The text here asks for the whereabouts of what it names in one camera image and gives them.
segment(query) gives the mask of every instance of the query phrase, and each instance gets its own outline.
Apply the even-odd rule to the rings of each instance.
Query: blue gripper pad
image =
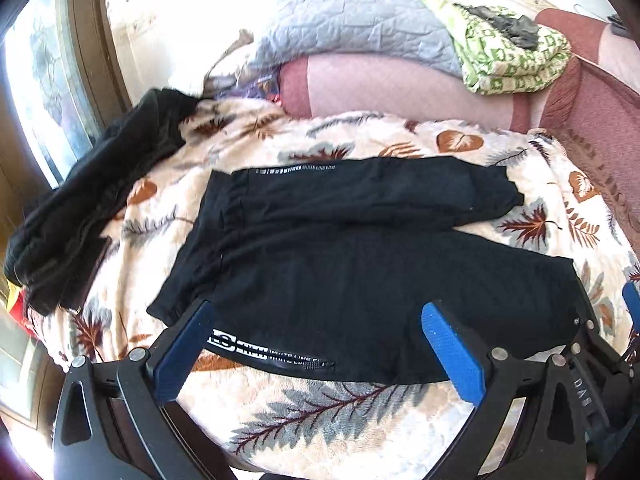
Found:
[[[191,367],[211,335],[214,314],[209,301],[203,301],[156,367],[153,377],[154,398],[158,404],[178,397]]]
[[[460,398],[477,407],[485,392],[484,370],[433,303],[427,303],[422,308],[422,332]]]
[[[640,330],[640,296],[633,282],[626,282],[622,287],[622,298],[625,300],[626,308],[631,314],[636,330]]]

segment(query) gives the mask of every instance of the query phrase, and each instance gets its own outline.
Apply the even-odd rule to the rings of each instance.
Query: black clothing pile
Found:
[[[526,50],[536,50],[538,48],[538,24],[528,16],[512,18],[493,12],[485,6],[465,7],[461,6],[471,14],[482,18],[494,29],[500,32],[505,38],[515,46]]]
[[[207,349],[316,380],[446,380],[420,324],[434,300],[527,358],[567,343],[591,312],[572,261],[452,229],[522,203],[506,168],[449,156],[214,172],[147,311],[171,325],[208,300]]]
[[[27,287],[31,308],[46,316],[81,307],[108,243],[100,233],[136,180],[184,145],[178,124],[197,103],[174,90],[149,91],[26,217],[9,240],[4,275]]]

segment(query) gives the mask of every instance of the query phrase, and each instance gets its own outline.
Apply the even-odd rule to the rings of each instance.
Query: window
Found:
[[[20,123],[52,187],[99,136],[73,53],[66,1],[30,0],[5,39]]]

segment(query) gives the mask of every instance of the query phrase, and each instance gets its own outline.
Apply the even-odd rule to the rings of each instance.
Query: pink fabric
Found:
[[[376,110],[415,121],[456,118],[487,128],[529,128],[526,95],[473,94],[444,72],[375,54],[319,54],[287,63],[280,89],[285,110],[297,118]]]
[[[590,143],[632,212],[640,215],[640,94],[623,83],[640,77],[638,48],[613,37],[606,23],[564,10],[545,9],[536,21],[562,32],[576,54],[594,63],[574,58],[546,96],[535,97],[544,100],[532,105],[543,107],[540,126],[569,127]]]
[[[634,41],[616,36],[610,25],[600,38],[598,65],[640,93],[640,49]]]
[[[574,54],[598,62],[600,37],[605,22],[560,9],[545,9],[538,13],[536,22],[562,32],[571,43]]]
[[[296,119],[310,119],[309,88],[306,81],[308,57],[285,63],[280,69],[280,100],[284,111]]]
[[[633,213],[640,216],[640,95],[597,66],[584,63],[566,125],[594,146]]]

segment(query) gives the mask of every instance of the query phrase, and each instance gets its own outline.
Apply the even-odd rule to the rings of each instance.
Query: bed blanket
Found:
[[[321,52],[373,52],[461,74],[449,33],[420,0],[277,0],[271,14],[255,35],[255,66]]]
[[[506,166],[524,206],[460,229],[572,258],[601,333],[619,352],[628,346],[631,320],[622,286],[640,280],[640,266],[599,190],[545,130],[524,135],[375,112],[292,120],[277,105],[250,99],[203,101],[180,128],[186,145],[137,183],[126,208],[105,229],[113,243],[84,310],[59,309],[33,319],[50,355],[65,368],[78,354],[94,362],[123,358],[162,331],[146,308],[191,230],[212,169],[369,156],[452,155]],[[233,464],[310,480],[423,478],[472,410],[449,382],[300,380],[208,352],[200,355],[178,401]],[[485,470],[497,465],[521,408],[514,403]]]

